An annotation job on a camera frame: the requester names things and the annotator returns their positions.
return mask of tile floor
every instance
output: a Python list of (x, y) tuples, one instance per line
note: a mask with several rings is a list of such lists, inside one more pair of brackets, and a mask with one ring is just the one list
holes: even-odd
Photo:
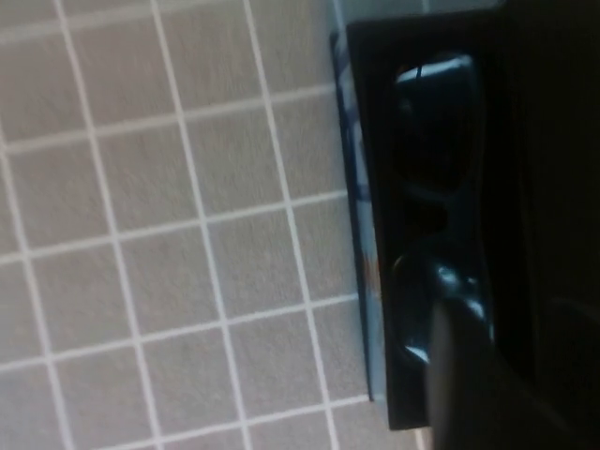
[(0, 448), (425, 448), (366, 402), (325, 22), (0, 3)]

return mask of dark object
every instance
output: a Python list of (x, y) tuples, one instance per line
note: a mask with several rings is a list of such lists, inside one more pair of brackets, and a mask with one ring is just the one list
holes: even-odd
[(451, 419), (434, 420), (436, 447), (521, 448), (492, 439), (510, 414), (543, 445), (600, 443), (600, 4), (507, 1), (357, 22), (346, 39), (333, 47), (367, 371), (388, 425), (428, 423), (441, 304), (461, 331), (450, 366), (432, 361), (442, 380), (457, 370), (432, 384), (430, 413)]

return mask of tile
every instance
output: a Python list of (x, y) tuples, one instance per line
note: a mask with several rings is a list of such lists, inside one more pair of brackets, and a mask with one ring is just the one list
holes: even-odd
[(87, 143), (15, 154), (10, 163), (31, 247), (108, 232)]
[(40, 258), (34, 270), (53, 350), (130, 336), (111, 246)]
[(259, 424), (250, 429), (256, 449), (329, 450), (329, 430), (324, 412), (303, 414)]
[(168, 443), (165, 450), (244, 450), (244, 441), (241, 431), (235, 429)]
[(3, 0), (0, 3), (0, 30), (55, 18), (53, 0)]
[(70, 359), (56, 368), (78, 448), (151, 437), (133, 349)]
[(263, 109), (191, 123), (188, 131), (206, 214), (281, 201)]
[(0, 375), (0, 417), (2, 448), (64, 448), (45, 367), (12, 370)]
[(184, 109), (261, 94), (242, 2), (163, 13)]
[(143, 333), (218, 319), (200, 228), (126, 241), (122, 248)]
[(102, 139), (100, 153), (119, 230), (197, 216), (177, 126)]
[(210, 233), (228, 317), (302, 301), (283, 211), (217, 223)]
[(152, 17), (72, 33), (97, 124), (173, 112)]
[(293, 198), (346, 188), (333, 94), (276, 105), (275, 119)]
[(461, 11), (466, 9), (494, 8), (503, 0), (429, 0), (431, 12)]
[(326, 4), (321, 0), (250, 0), (269, 90), (333, 80)]
[(231, 333), (248, 416), (323, 400), (304, 312), (238, 324)]
[(335, 408), (339, 448), (343, 450), (417, 450), (414, 431), (390, 432), (374, 403)]
[(356, 292), (353, 241), (345, 198), (295, 208), (312, 300)]
[(148, 5), (147, 0), (63, 0), (67, 15), (104, 11), (134, 5)]
[(23, 265), (0, 265), (0, 364), (40, 355)]
[(8, 205), (6, 183), (2, 173), (2, 163), (0, 162), (0, 255), (12, 253), (19, 249), (12, 213)]
[(367, 393), (367, 375), (358, 302), (314, 310), (331, 399)]
[(145, 353), (163, 432), (237, 420), (220, 330), (152, 342)]
[(0, 121), (9, 142), (83, 128), (61, 35), (0, 46)]

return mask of white grout line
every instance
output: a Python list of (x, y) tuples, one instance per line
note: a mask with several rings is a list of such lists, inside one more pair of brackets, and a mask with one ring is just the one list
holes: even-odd
[(346, 197), (348, 197), (348, 191), (334, 190), (332, 192), (325, 192), (324, 194), (311, 195), (309, 197), (301, 197), (299, 199), (291, 200), (290, 203), (293, 207), (296, 207), (320, 202), (329, 202), (337, 199), (345, 199)]
[(5, 147), (4, 132), (0, 126), (0, 165), (2, 165), (2, 176), (5, 180), (8, 208), (10, 209), (14, 232), (19, 243), (19, 248), (23, 256), (23, 269), (25, 274), (25, 280), (29, 294), (31, 297), (32, 308), (34, 311), (34, 317), (37, 326), (37, 333), (41, 344), (41, 350), (43, 352), (43, 361), (46, 364), (48, 370), (48, 378), (52, 389), (52, 399), (54, 408), (56, 410), (56, 417), (58, 418), (58, 427), (63, 441), (63, 445), (66, 450), (74, 450), (75, 445), (73, 443), (73, 436), (71, 434), (70, 426), (68, 423), (67, 408), (65, 406), (65, 398), (58, 379), (58, 373), (54, 366), (53, 360), (51, 359), (52, 344), (50, 342), (50, 333), (46, 324), (46, 317), (44, 314), (44, 308), (41, 304), (41, 298), (39, 295), (38, 282), (36, 280), (36, 274), (34, 272), (33, 264), (31, 264), (31, 258), (29, 255), (29, 245), (27, 243), (27, 237), (25, 235), (25, 228), (23, 225), (23, 218), (19, 209), (19, 202), (17, 200), (17, 193), (14, 186), (14, 180), (12, 178), (12, 171), (9, 166), (8, 158)]
[(157, 342), (165, 339), (178, 338), (180, 336), (190, 335), (192, 333), (200, 333), (202, 331), (214, 330), (223, 326), (221, 321), (199, 323), (197, 325), (182, 326), (180, 328), (174, 328), (165, 331), (156, 331), (148, 335), (142, 336), (142, 342), (147, 344), (149, 342)]
[[(330, 89), (329, 84), (319, 85), (307, 89), (298, 89), (278, 94), (279, 101), (292, 101), (303, 98), (311, 98), (327, 93)], [(261, 97), (248, 98), (245, 100), (236, 100), (218, 105), (204, 106), (184, 112), (184, 118), (187, 122), (203, 120), (220, 115), (240, 113), (244, 111), (260, 108), (263, 105)], [(162, 114), (153, 117), (144, 117), (142, 119), (132, 119), (115, 124), (95, 127), (98, 138), (106, 138), (115, 135), (144, 131), (150, 128), (168, 127), (177, 124), (177, 115)], [(15, 141), (7, 144), (6, 152), (8, 154), (20, 154), (25, 152), (34, 152), (45, 150), (60, 145), (69, 145), (72, 143), (84, 143), (88, 139), (86, 130), (65, 131), (56, 134), (49, 134), (40, 138)]]
[(191, 218), (190, 220), (181, 220), (179, 222), (167, 223), (164, 225), (157, 225), (155, 227), (140, 228), (131, 232), (121, 232), (119, 239), (121, 241), (129, 241), (132, 239), (139, 239), (141, 237), (154, 236), (156, 234), (167, 234), (180, 232), (194, 227), (200, 226), (200, 220), (197, 218)]
[(150, 382), (150, 375), (148, 373), (148, 366), (146, 365), (145, 356), (143, 354), (143, 347), (140, 342), (140, 329), (137, 321), (137, 317), (135, 314), (135, 308), (133, 306), (133, 298), (131, 294), (131, 287), (129, 286), (129, 279), (127, 274), (127, 269), (125, 266), (125, 259), (123, 257), (123, 252), (121, 250), (121, 246), (118, 240), (117, 226), (116, 220), (114, 217), (113, 206), (111, 204), (111, 194), (108, 187), (108, 182), (106, 179), (106, 173), (104, 171), (104, 167), (102, 164), (102, 159), (100, 157), (100, 152), (98, 149), (98, 137), (96, 136), (96, 131), (94, 129), (94, 122), (92, 119), (92, 113), (90, 109), (90, 105), (88, 102), (88, 98), (85, 90), (85, 81), (83, 79), (82, 69), (80, 67), (80, 63), (78, 60), (77, 53), (75, 51), (75, 47), (73, 45), (73, 40), (71, 34), (67, 27), (67, 19), (65, 17), (65, 11), (63, 9), (62, 0), (53, 0), (54, 7), (56, 9), (56, 14), (58, 15), (58, 19), (61, 23), (61, 29), (63, 31), (63, 37), (65, 39), (65, 44), (67, 47), (68, 58), (71, 63), (71, 68), (73, 70), (73, 75), (75, 78), (75, 83), (77, 85), (77, 91), (80, 97), (80, 102), (82, 105), (82, 114), (85, 122), (85, 128), (88, 132), (90, 139), (90, 146), (92, 151), (92, 159), (94, 160), (94, 166), (97, 172), (97, 180), (100, 188), (100, 193), (102, 195), (102, 201), (104, 203), (104, 210), (106, 212), (106, 219), (109, 225), (109, 231), (111, 235), (112, 248), (114, 250), (114, 256), (117, 265), (117, 271), (119, 273), (119, 278), (121, 281), (121, 289), (123, 291), (123, 296), (125, 299), (125, 307), (127, 312), (127, 321), (129, 324), (129, 329), (131, 331), (131, 336), (134, 344), (136, 360), (138, 363), (138, 369), (140, 370), (140, 378), (142, 380), (142, 390), (143, 396), (146, 402), (146, 409), (148, 413), (148, 421), (150, 423), (150, 428), (152, 430), (152, 434), (155, 439), (160, 436), (160, 423), (158, 422), (158, 414), (156, 408), (156, 402), (154, 399), (154, 393), (152, 392), (152, 384)]
[(231, 431), (232, 429), (239, 429), (241, 424), (239, 422), (229, 422), (225, 424), (212, 425), (205, 428), (193, 429), (191, 431), (184, 431), (163, 438), (165, 443), (177, 443), (188, 439), (198, 438), (200, 436), (206, 436), (207, 434), (220, 433), (223, 431)]
[(20, 361), (12, 361), (10, 363), (4, 363), (0, 367), (0, 373), (13, 372), (15, 370), (23, 370), (24, 368), (32, 368), (35, 366), (40, 366), (42, 364), (46, 364), (47, 358), (45, 357), (35, 357), (30, 359), (23, 359)]
[(281, 211), (285, 208), (284, 202), (262, 204), (260, 206), (252, 206), (250, 208), (238, 209), (229, 213), (220, 213), (206, 218), (208, 223), (219, 223), (228, 220), (235, 220), (239, 218), (249, 218), (257, 216), (259, 214), (273, 213), (275, 211)]
[(68, 253), (70, 251), (87, 250), (89, 248), (106, 246), (111, 243), (110, 236), (90, 237), (89, 239), (80, 239), (77, 241), (65, 242), (55, 246), (34, 248), (30, 250), (32, 258), (44, 258), (46, 256)]
[(204, 106), (195, 110), (183, 112), (187, 121), (201, 120), (219, 115), (241, 113), (243, 111), (254, 110), (263, 105), (261, 98), (247, 98), (244, 100), (236, 100), (218, 105)]
[(134, 22), (150, 17), (152, 17), (150, 5), (129, 5), (69, 17), (67, 18), (67, 27), (70, 31), (79, 31), (123, 22)]
[[(140, 342), (146, 344), (149, 342), (157, 342), (164, 339), (177, 338), (192, 333), (200, 333), (202, 331), (213, 330), (222, 326), (238, 325), (240, 323), (251, 323), (259, 321), (261, 319), (269, 319), (285, 314), (291, 314), (294, 312), (306, 311), (307, 308), (317, 309), (325, 308), (333, 305), (337, 305), (344, 302), (352, 302), (358, 299), (357, 294), (340, 295), (338, 297), (325, 298), (323, 300), (311, 301), (309, 305), (304, 303), (299, 305), (293, 305), (290, 307), (278, 307), (276, 309), (268, 309), (266, 311), (254, 312), (244, 316), (234, 317), (225, 321), (212, 321), (198, 323), (195, 325), (181, 326), (179, 328), (172, 328), (164, 331), (156, 331), (140, 336)], [(89, 347), (81, 347), (77, 349), (70, 349), (62, 352), (50, 353), (49, 358), (53, 361), (67, 361), (69, 359), (80, 358), (84, 356), (91, 356), (94, 354), (110, 352), (113, 350), (124, 349), (126, 347), (134, 347), (135, 342), (132, 338), (117, 339), (111, 342), (104, 342), (98, 345), (92, 345)], [(13, 370), (20, 370), (22, 368), (29, 368), (37, 366), (45, 362), (44, 358), (33, 357), (28, 359), (11, 361), (0, 365), (0, 373), (10, 372)]]
[(0, 32), (0, 45), (8, 45), (14, 42), (24, 42), (31, 39), (59, 34), (60, 25), (58, 21), (53, 20), (25, 26), (15, 26)]
[(278, 103), (287, 103), (289, 101), (326, 96), (334, 94), (335, 92), (336, 85), (334, 83), (322, 84), (320, 86), (300, 88), (295, 91), (273, 94), (271, 96), (271, 102), (275, 105)]
[(62, 133), (50, 134), (42, 136), (41, 138), (12, 142), (7, 146), (7, 153), (33, 152), (59, 145), (85, 143), (86, 141), (87, 132), (83, 129), (78, 129), (75, 131), (65, 131)]
[[(366, 402), (368, 402), (367, 395), (347, 397), (347, 398), (342, 398), (340, 400), (332, 401), (330, 404), (330, 408), (332, 408), (332, 409), (344, 408), (346, 406), (352, 406), (352, 405), (357, 405), (357, 404), (366, 403)], [(290, 418), (298, 417), (298, 416), (305, 415), (305, 414), (324, 412), (326, 409), (327, 409), (327, 407), (324, 404), (303, 406), (303, 407), (294, 408), (294, 409), (288, 410), (288, 411), (274, 412), (272, 414), (260, 415), (257, 417), (253, 417), (253, 418), (247, 420), (247, 424), (251, 427), (254, 427), (254, 426), (257, 426), (260, 424), (276, 423), (280, 420), (290, 419)], [(197, 438), (200, 436), (205, 436), (207, 434), (219, 433), (222, 431), (229, 431), (232, 429), (238, 429), (241, 426), (242, 426), (242, 424), (240, 422), (228, 422), (225, 424), (218, 424), (218, 425), (213, 425), (213, 426), (199, 428), (199, 429), (192, 429), (191, 431), (184, 431), (182, 433), (175, 433), (175, 434), (171, 434), (168, 436), (163, 436), (160, 439), (160, 441), (162, 443), (177, 443), (177, 442), (185, 441), (187, 439), (193, 439), (193, 438)], [(154, 442), (151, 440), (128, 442), (128, 443), (115, 445), (112, 447), (102, 447), (98, 450), (138, 450), (138, 449), (144, 448), (148, 445), (152, 445), (153, 443)]]
[[(160, 9), (165, 12), (179, 11), (193, 8), (199, 5), (226, 0), (171, 0), (160, 2)], [(137, 19), (151, 18), (152, 10), (149, 4), (131, 5), (124, 7), (109, 7), (99, 11), (86, 12), (81, 14), (69, 15), (67, 19), (67, 29), (78, 31), (81, 29), (98, 28), (100, 26), (112, 25), (135, 21)], [(61, 25), (58, 20), (46, 20), (37, 23), (17, 25), (9, 27), (0, 32), (0, 45), (13, 44), (36, 38), (43, 38), (48, 35), (59, 35)]]
[(358, 300), (357, 293), (350, 293), (348, 295), (340, 295), (339, 297), (327, 298), (324, 300), (316, 300), (311, 301), (311, 307), (313, 309), (316, 308), (326, 308), (332, 307), (333, 305), (339, 305), (340, 303), (350, 303)]
[[(301, 197), (298, 199), (291, 200), (293, 207), (304, 206), (307, 204), (314, 204), (320, 202), (328, 202), (335, 199), (345, 198), (347, 196), (345, 190), (335, 190), (332, 192), (325, 192), (324, 194), (316, 194), (308, 197)], [(215, 214), (206, 218), (206, 223), (221, 223), (228, 220), (236, 220), (239, 218), (249, 218), (259, 214), (272, 213), (276, 211), (282, 211), (286, 207), (285, 202), (275, 202), (269, 204), (263, 204), (260, 206), (252, 206), (245, 209), (238, 209), (228, 213)], [(182, 230), (187, 230), (194, 227), (200, 227), (201, 220), (199, 218), (192, 218), (188, 220), (180, 220), (176, 222), (166, 223), (164, 225), (155, 225), (145, 228), (139, 228), (132, 231), (115, 232), (117, 238), (121, 242), (126, 242), (132, 239), (139, 239), (144, 237), (150, 237), (157, 234), (164, 233), (175, 233)], [(100, 247), (109, 245), (113, 241), (113, 238), (109, 235), (102, 235), (97, 237), (90, 237), (85, 239), (78, 239), (75, 241), (68, 241), (62, 244), (56, 244), (53, 246), (32, 248), (29, 250), (29, 256), (32, 259), (45, 258), (48, 256), (54, 256), (62, 253), (69, 253), (71, 251), (86, 250), (89, 248)], [(0, 265), (19, 263), (23, 260), (21, 253), (9, 253), (0, 256)]]
[(277, 309), (269, 309), (267, 311), (254, 312), (245, 316), (235, 317), (227, 321), (228, 325), (239, 325), (240, 323), (252, 323), (259, 319), (270, 319), (273, 317), (282, 316), (284, 314), (292, 314), (294, 312), (306, 311), (307, 306), (304, 304), (292, 305), (290, 307), (278, 307)]
[(95, 354), (121, 350), (133, 346), (134, 342), (132, 339), (120, 339), (90, 347), (81, 347), (79, 349), (70, 349), (63, 352), (58, 352), (52, 355), (52, 359), (54, 361), (67, 361), (69, 359), (93, 356)]
[(0, 256), (0, 265), (20, 263), (23, 260), (21, 253), (9, 253), (8, 255)]
[(242, 399), (242, 389), (240, 387), (239, 374), (237, 371), (237, 365), (235, 363), (235, 357), (233, 354), (232, 339), (229, 331), (229, 327), (225, 324), (226, 313), (225, 306), (223, 304), (223, 298), (221, 295), (220, 284), (218, 281), (217, 264), (215, 262), (215, 256), (213, 254), (213, 248), (208, 234), (208, 224), (206, 223), (206, 214), (204, 213), (203, 198), (200, 191), (200, 185), (198, 183), (198, 177), (196, 175), (196, 167), (194, 158), (192, 156), (191, 144), (189, 141), (188, 126), (186, 124), (186, 117), (184, 116), (183, 107), (181, 104), (181, 97), (177, 88), (177, 80), (173, 70), (173, 62), (171, 60), (171, 54), (169, 52), (169, 45), (167, 38), (165, 37), (165, 31), (162, 25), (160, 17), (160, 10), (158, 9), (157, 0), (151, 0), (152, 11), (154, 14), (155, 24), (158, 33), (158, 42), (167, 69), (167, 77), (169, 79), (169, 86), (171, 88), (171, 94), (173, 104), (175, 106), (175, 113), (177, 114), (177, 122), (179, 123), (179, 129), (181, 131), (181, 139), (184, 146), (184, 152), (186, 154), (187, 170), (189, 179), (192, 185), (192, 191), (194, 194), (194, 201), (200, 217), (200, 227), (202, 230), (202, 242), (204, 244), (204, 251), (206, 252), (206, 260), (208, 261), (208, 268), (210, 272), (210, 278), (213, 283), (213, 291), (215, 295), (215, 303), (217, 304), (217, 313), (219, 319), (223, 323), (221, 329), (223, 333), (223, 344), (225, 346), (225, 353), (227, 356), (227, 364), (229, 366), (233, 397), (235, 400), (235, 409), (237, 410), (238, 417), (242, 424), (242, 435), (244, 437), (244, 447), (246, 450), (252, 450), (252, 442), (250, 440), (250, 434), (248, 432), (248, 426), (246, 425), (246, 411), (244, 409), (244, 400)]
[(264, 101), (264, 108), (266, 109), (267, 122), (269, 130), (271, 132), (271, 141), (273, 144), (273, 150), (275, 153), (275, 159), (277, 163), (277, 172), (279, 175), (279, 182), (281, 183), (281, 192), (283, 193), (283, 201), (286, 206), (286, 214), (290, 225), (290, 231), (292, 234), (292, 247), (293, 255), (298, 268), (298, 276), (300, 279), (300, 287), (302, 290), (303, 302), (307, 305), (307, 322), (308, 331), (310, 333), (310, 340), (312, 344), (312, 350), (314, 352), (315, 363), (317, 367), (317, 373), (319, 375), (319, 386), (321, 388), (322, 399), (325, 405), (325, 416), (327, 418), (327, 428), (329, 430), (329, 437), (331, 441), (332, 450), (339, 449), (338, 435), (336, 433), (336, 425), (333, 420), (333, 414), (329, 406), (329, 392), (327, 390), (327, 380), (325, 379), (325, 372), (323, 368), (323, 359), (321, 356), (321, 347), (319, 345), (319, 337), (317, 335), (317, 329), (315, 325), (314, 315), (310, 305), (310, 294), (308, 291), (307, 275), (304, 269), (304, 263), (302, 261), (302, 252), (300, 249), (300, 242), (298, 239), (298, 231), (296, 229), (295, 218), (293, 215), (293, 205), (290, 199), (290, 190), (288, 187), (288, 180), (285, 173), (285, 167), (283, 165), (283, 158), (281, 156), (281, 149), (279, 148), (279, 138), (277, 125), (275, 122), (275, 115), (273, 114), (273, 105), (269, 95), (269, 87), (264, 73), (263, 56), (261, 54), (261, 46), (259, 44), (258, 34), (256, 31), (256, 24), (254, 22), (254, 16), (252, 13), (252, 7), (249, 0), (244, 1), (244, 10), (246, 11), (247, 26), (250, 33), (250, 42), (252, 44), (252, 51), (254, 52), (254, 58), (256, 60), (256, 68), (259, 74), (259, 81), (261, 83), (262, 100)]
[(111, 137), (119, 134), (135, 133), (150, 128), (162, 128), (177, 125), (175, 114), (161, 114), (143, 119), (132, 119), (116, 124), (103, 125), (96, 128), (99, 138)]
[(430, 450), (425, 445), (425, 438), (423, 437), (423, 429), (419, 428), (414, 431), (414, 438), (416, 439), (416, 448), (418, 450)]

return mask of gray tile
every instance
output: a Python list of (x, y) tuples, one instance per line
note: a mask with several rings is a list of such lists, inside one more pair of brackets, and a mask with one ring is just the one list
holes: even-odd
[(0, 119), (9, 142), (83, 128), (62, 36), (0, 46)]
[(164, 432), (237, 420), (220, 330), (152, 342), (145, 351)]
[(326, 4), (321, 0), (250, 0), (271, 91), (330, 83)]
[(29, 244), (106, 234), (104, 204), (87, 143), (10, 156)]
[(40, 354), (38, 331), (23, 265), (0, 265), (0, 363)]
[(260, 424), (250, 429), (254, 448), (261, 450), (329, 450), (329, 431), (323, 412)]
[(63, 5), (67, 15), (71, 15), (149, 3), (148, 0), (63, 0)]
[(334, 409), (339, 448), (343, 450), (417, 450), (414, 431), (391, 432), (374, 403)]
[(78, 448), (96, 448), (151, 436), (142, 383), (132, 349), (57, 364), (68, 419)]
[(281, 200), (263, 109), (202, 120), (188, 129), (206, 214)]
[(332, 95), (275, 107), (281, 156), (292, 197), (344, 189), (338, 110)]
[(367, 393), (358, 302), (314, 309), (321, 355), (332, 399)]
[(2, 173), (2, 163), (0, 163), (0, 255), (19, 249)]
[(200, 228), (127, 241), (123, 252), (144, 333), (218, 318)]
[(45, 367), (0, 375), (0, 447), (10, 450), (59, 450), (52, 392)]
[(73, 33), (96, 123), (173, 111), (152, 17)]
[(302, 301), (284, 212), (221, 222), (210, 233), (229, 317)]
[(244, 450), (244, 441), (240, 430), (235, 429), (169, 443), (165, 450)]
[(197, 216), (176, 126), (102, 139), (100, 152), (120, 230)]
[(231, 332), (249, 416), (322, 401), (304, 312), (238, 324)]
[(129, 337), (112, 247), (48, 256), (34, 268), (55, 351)]
[(185, 109), (259, 96), (242, 2), (216, 2), (163, 13)]
[(429, 9), (431, 12), (449, 12), (494, 8), (502, 2), (503, 0), (429, 0)]
[(348, 201), (345, 198), (295, 209), (310, 298), (356, 291)]

